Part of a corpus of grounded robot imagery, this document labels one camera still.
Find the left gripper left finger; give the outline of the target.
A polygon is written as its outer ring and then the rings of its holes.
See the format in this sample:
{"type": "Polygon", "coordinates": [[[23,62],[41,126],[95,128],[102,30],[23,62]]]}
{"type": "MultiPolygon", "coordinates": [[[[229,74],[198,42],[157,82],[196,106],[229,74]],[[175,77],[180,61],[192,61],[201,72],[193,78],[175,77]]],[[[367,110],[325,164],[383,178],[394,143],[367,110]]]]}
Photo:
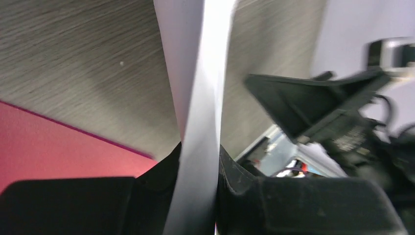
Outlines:
{"type": "Polygon", "coordinates": [[[3,235],[160,235],[182,146],[143,175],[25,180],[0,196],[3,235]]]}

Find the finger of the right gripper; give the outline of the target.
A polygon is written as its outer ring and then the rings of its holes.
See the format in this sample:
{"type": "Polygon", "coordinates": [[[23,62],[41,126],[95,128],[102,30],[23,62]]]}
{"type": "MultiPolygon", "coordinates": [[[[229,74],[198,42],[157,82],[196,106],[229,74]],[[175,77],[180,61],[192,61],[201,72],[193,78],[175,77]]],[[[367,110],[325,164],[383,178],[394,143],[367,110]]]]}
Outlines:
{"type": "Polygon", "coordinates": [[[322,143],[354,127],[366,130],[358,110],[391,77],[372,69],[338,80],[317,81],[250,74],[246,88],[293,143],[322,143]]]}

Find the stack of white paper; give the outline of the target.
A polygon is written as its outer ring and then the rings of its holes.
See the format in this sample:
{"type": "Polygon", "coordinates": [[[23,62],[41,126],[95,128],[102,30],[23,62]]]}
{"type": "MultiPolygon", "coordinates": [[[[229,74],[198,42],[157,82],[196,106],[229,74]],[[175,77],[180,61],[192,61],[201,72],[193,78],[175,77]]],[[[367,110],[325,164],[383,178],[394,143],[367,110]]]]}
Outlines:
{"type": "Polygon", "coordinates": [[[165,235],[212,235],[221,116],[234,0],[156,0],[155,12],[181,136],[165,235]]]}

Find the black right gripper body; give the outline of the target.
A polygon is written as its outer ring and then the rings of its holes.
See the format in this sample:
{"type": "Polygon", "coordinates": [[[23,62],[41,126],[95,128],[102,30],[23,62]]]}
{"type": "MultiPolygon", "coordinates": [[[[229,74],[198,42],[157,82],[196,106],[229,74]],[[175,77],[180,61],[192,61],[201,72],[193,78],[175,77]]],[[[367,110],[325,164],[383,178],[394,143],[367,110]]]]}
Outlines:
{"type": "Polygon", "coordinates": [[[394,118],[392,100],[384,100],[387,118],[384,121],[355,113],[334,137],[321,142],[327,155],[351,177],[377,183],[398,208],[415,206],[415,124],[402,127],[396,136],[390,134],[394,118]]]}

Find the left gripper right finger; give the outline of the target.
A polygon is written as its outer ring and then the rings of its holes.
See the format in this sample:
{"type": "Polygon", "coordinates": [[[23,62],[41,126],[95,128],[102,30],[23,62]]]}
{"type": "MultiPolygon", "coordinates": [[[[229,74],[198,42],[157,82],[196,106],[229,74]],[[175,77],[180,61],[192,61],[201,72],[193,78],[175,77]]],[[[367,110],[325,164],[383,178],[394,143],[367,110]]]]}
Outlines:
{"type": "Polygon", "coordinates": [[[255,177],[220,150],[221,235],[406,235],[382,189],[359,178],[255,177]]]}

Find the red plastic folder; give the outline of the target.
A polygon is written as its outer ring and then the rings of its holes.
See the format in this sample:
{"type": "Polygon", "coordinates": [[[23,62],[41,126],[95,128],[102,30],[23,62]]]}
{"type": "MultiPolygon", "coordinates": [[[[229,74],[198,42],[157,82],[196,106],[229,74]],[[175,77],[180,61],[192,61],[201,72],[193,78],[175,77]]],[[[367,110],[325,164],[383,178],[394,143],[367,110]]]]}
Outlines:
{"type": "Polygon", "coordinates": [[[0,105],[0,188],[19,180],[138,177],[156,161],[9,104],[0,105]]]}

